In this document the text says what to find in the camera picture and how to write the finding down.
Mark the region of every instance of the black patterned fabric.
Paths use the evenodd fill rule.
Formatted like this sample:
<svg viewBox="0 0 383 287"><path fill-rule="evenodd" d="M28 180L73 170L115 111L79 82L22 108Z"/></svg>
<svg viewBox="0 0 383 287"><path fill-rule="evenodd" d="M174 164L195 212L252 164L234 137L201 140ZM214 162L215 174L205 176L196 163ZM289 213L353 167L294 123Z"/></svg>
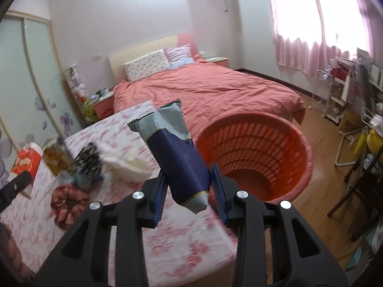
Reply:
<svg viewBox="0 0 383 287"><path fill-rule="evenodd" d="M88 143L81 149L75 161L82 173L90 178L101 174L102 163L100 160L100 152L93 142Z"/></svg>

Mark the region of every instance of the headboard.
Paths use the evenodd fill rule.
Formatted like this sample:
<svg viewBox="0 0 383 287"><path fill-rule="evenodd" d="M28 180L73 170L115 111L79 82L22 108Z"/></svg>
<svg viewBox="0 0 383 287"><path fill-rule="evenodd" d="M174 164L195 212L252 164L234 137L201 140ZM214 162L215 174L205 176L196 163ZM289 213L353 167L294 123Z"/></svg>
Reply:
<svg viewBox="0 0 383 287"><path fill-rule="evenodd" d="M193 37L190 33L173 35L171 37L146 42L144 44L129 47L127 49L113 53L109 56L109 62L115 81L120 83L126 79L123 64L143 55L149 54L153 51L165 48L169 49L173 47L179 47L186 44L191 44L191 51L193 55L198 53L197 46L195 45Z"/></svg>

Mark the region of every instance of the sliding wardrobe door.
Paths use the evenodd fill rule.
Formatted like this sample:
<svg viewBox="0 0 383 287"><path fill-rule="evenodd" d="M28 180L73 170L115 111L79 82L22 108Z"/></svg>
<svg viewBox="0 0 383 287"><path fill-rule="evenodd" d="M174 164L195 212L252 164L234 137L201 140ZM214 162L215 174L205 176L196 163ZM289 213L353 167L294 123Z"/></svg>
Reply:
<svg viewBox="0 0 383 287"><path fill-rule="evenodd" d="M16 159L17 150L12 146L5 130L0 124L0 189L6 185L9 170Z"/></svg>
<svg viewBox="0 0 383 287"><path fill-rule="evenodd" d="M31 141L43 145L57 135L33 85L22 29L22 19L5 17L0 23L0 116L20 147Z"/></svg>
<svg viewBox="0 0 383 287"><path fill-rule="evenodd" d="M82 127L66 97L61 73L52 51L49 26L26 19L25 34L34 73L41 92L47 99L50 113L66 136L73 135Z"/></svg>

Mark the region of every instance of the bed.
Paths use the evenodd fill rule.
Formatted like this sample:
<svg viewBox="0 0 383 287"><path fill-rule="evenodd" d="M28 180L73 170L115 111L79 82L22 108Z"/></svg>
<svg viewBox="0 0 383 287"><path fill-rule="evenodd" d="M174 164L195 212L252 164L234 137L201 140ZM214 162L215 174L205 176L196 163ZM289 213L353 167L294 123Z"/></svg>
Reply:
<svg viewBox="0 0 383 287"><path fill-rule="evenodd" d="M193 44L196 63L160 72L130 84L122 65L139 55L163 48ZM305 107L302 98L288 87L243 72L207 62L197 53L192 37L183 34L122 50L110 57L114 78L114 112L151 100L156 107L179 98L186 124L193 138L223 114L269 112L301 123Z"/></svg>

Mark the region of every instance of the pillow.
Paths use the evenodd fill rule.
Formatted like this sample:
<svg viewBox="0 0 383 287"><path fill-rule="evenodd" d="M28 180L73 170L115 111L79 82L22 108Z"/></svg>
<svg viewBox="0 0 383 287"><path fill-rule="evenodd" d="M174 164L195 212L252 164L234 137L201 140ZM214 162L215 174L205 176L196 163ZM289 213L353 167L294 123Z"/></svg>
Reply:
<svg viewBox="0 0 383 287"><path fill-rule="evenodd" d="M124 64L126 78L130 83L140 81L158 72L170 69L164 50L154 51Z"/></svg>
<svg viewBox="0 0 383 287"><path fill-rule="evenodd" d="M169 59L171 70L195 63L192 58L192 48L190 44L182 47L175 47L173 49L165 49L165 52Z"/></svg>

